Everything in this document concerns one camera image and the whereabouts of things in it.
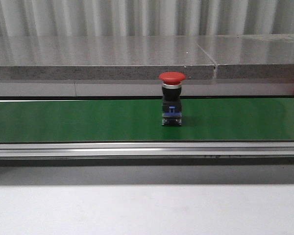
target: red mushroom button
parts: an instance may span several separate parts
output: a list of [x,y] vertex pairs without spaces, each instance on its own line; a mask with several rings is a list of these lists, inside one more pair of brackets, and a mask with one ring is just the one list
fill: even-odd
[[164,83],[167,85],[178,85],[185,78],[185,74],[181,72],[163,72],[159,75],[159,79],[164,81]]

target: metal side rail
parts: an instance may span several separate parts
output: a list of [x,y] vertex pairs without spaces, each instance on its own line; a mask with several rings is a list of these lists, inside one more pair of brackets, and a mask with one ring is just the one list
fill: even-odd
[[0,144],[0,160],[294,157],[294,141]]

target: green conveyor belt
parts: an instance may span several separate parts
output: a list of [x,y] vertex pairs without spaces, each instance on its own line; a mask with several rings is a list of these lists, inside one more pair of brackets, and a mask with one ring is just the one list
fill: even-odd
[[161,100],[0,102],[0,142],[294,140],[294,98],[184,99],[183,126]]

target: white wall panel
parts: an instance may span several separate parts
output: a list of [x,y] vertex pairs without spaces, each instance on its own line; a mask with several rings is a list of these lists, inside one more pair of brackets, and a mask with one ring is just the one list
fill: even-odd
[[294,33],[294,0],[0,0],[0,36]]

